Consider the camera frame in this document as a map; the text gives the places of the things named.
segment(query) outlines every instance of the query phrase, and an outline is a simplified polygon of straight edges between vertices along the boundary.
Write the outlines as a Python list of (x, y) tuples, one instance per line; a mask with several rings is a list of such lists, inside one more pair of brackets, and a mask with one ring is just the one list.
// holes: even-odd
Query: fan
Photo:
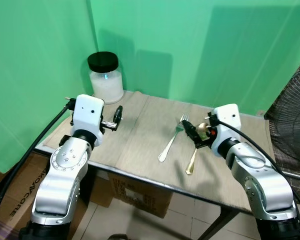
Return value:
[(300, 161), (300, 71), (294, 74), (265, 117), (270, 120), (272, 143)]

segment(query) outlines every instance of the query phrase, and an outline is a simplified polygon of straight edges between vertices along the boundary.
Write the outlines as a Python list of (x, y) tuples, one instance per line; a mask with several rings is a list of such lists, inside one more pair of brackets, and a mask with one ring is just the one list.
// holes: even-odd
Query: black cable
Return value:
[[(286, 179), (285, 174), (278, 167), (278, 165), (276, 164), (276, 162), (255, 141), (253, 141), (250, 137), (248, 137), (247, 135), (245, 135), (242, 131), (236, 129), (235, 127), (233, 127), (233, 126), (231, 126), (231, 125), (229, 125), (229, 124), (227, 124), (227, 123), (225, 123), (223, 121), (218, 120), (217, 123), (226, 126), (227, 128), (235, 131), (237, 134), (241, 135), (246, 140), (248, 140), (256, 149), (258, 149), (270, 161), (270, 163), (272, 164), (272, 166), (274, 167), (274, 169)], [(300, 196), (299, 196), (299, 194), (293, 189), (293, 187), (291, 185), (290, 185), (290, 187), (292, 189), (293, 195), (295, 196), (295, 198), (298, 200), (298, 202), (300, 204)]]
[(22, 156), (22, 158), (20, 159), (20, 161), (15, 165), (15, 167), (13, 168), (13, 170), (9, 173), (9, 177), (6, 180), (4, 186), (2, 187), (2, 190), (0, 192), (0, 204), (6, 194), (6, 191), (10, 185), (10, 183), (12, 182), (12, 180), (14, 179), (14, 177), (16, 176), (17, 172), (20, 170), (20, 168), (23, 166), (23, 164), (26, 162), (27, 158), (29, 157), (30, 153), (33, 151), (33, 149), (38, 145), (39, 141), (44, 137), (44, 135), (48, 132), (48, 130), (56, 123), (56, 121), (71, 107), (71, 105), (73, 105), (75, 102), (73, 100), (70, 100), (62, 109), (62, 111), (60, 111), (58, 113), (58, 115), (56, 115), (54, 117), (54, 119), (45, 127), (45, 129), (39, 134), (39, 136), (34, 140), (34, 142), (31, 144), (31, 146), (29, 147), (29, 149), (25, 152), (25, 154)]

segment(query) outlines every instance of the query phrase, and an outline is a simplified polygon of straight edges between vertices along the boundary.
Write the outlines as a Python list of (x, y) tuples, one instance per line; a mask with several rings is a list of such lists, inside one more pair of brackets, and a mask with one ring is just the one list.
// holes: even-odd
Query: fork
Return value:
[(170, 149), (172, 143), (174, 142), (174, 140), (175, 140), (177, 134), (178, 134), (179, 132), (181, 132), (181, 131), (184, 130), (184, 126), (183, 126), (183, 124), (182, 124), (182, 121), (183, 121), (183, 120), (188, 121), (188, 120), (189, 120), (189, 116), (186, 115), (186, 114), (183, 114), (182, 117), (180, 118), (179, 123), (178, 123), (177, 126), (175, 127), (174, 136), (171, 138), (171, 140), (169, 141), (169, 143), (167, 144), (167, 146), (164, 148), (164, 150), (162, 151), (162, 153), (160, 153), (160, 155), (158, 156), (158, 160), (159, 160), (160, 162), (165, 161), (165, 159), (166, 159), (166, 157), (167, 157), (167, 154), (168, 154), (168, 152), (169, 152), (169, 149)]

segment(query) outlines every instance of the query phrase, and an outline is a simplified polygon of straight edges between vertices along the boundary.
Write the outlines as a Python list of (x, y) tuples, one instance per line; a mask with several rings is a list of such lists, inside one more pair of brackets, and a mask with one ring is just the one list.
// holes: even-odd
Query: green wall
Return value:
[(97, 50), (85, 0), (0, 0), (0, 171), (6, 172), (62, 109), (92, 93)]
[(130, 91), (266, 111), (300, 65), (300, 0), (91, 0)]

